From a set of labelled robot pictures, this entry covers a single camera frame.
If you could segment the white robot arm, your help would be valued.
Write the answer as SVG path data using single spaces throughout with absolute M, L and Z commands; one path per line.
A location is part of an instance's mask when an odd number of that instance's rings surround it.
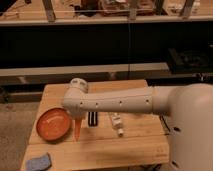
M 213 171 L 213 85 L 151 86 L 90 93 L 74 78 L 62 106 L 74 119 L 87 112 L 145 113 L 171 118 L 169 171 Z

